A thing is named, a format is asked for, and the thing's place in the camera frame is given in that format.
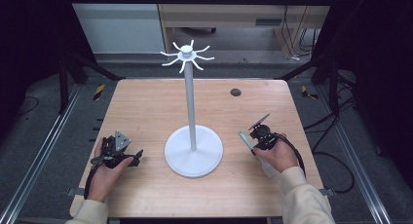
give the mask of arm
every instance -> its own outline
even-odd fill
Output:
[[[94,150],[95,156],[100,155],[101,146],[102,140],[98,142]],[[106,197],[132,160],[132,157],[126,158],[115,168],[108,168],[105,164],[101,165],[92,178],[88,198],[82,202],[73,219],[67,221],[66,224],[105,224],[108,213],[107,205],[104,203]]]
[[[334,223],[328,203],[319,190],[307,182],[294,152],[285,142],[279,139],[271,150],[254,148],[254,152],[281,173],[283,223]]]

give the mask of sleeve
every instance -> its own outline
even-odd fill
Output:
[[[104,203],[84,200],[72,220],[66,224],[106,224],[108,208]]]
[[[280,182],[284,193],[283,223],[335,223],[330,205],[321,192],[307,182],[300,167],[283,171]]]

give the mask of hand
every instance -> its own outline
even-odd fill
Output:
[[[95,157],[100,155],[101,149],[102,139],[99,140],[94,149]],[[101,165],[92,178],[88,200],[104,203],[106,197],[109,195],[110,191],[112,191],[113,186],[115,186],[116,181],[132,160],[133,157],[125,158],[115,168],[108,168],[105,164]]]
[[[254,147],[253,150],[257,156],[265,159],[271,167],[279,172],[298,166],[294,151],[281,139],[278,139],[276,145],[270,150],[261,150],[257,147]]]

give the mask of wall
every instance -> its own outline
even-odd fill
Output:
[[[73,4],[94,54],[164,51],[155,4]]]

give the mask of circular base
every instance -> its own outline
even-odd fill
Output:
[[[202,177],[212,172],[221,162],[224,148],[213,130],[195,126],[197,150],[191,150],[189,126],[176,130],[165,146],[168,165],[185,177]]]

